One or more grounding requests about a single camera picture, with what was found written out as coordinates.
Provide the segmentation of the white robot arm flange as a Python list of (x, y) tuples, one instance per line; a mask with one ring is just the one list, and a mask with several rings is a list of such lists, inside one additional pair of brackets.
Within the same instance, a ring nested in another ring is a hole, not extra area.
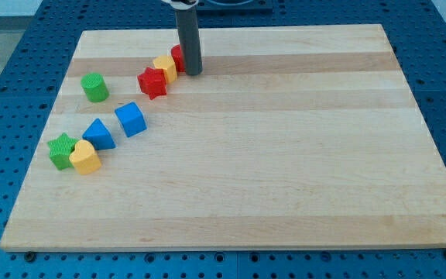
[(187, 10), (198, 5), (199, 0), (162, 0), (162, 2), (170, 5), (174, 9)]

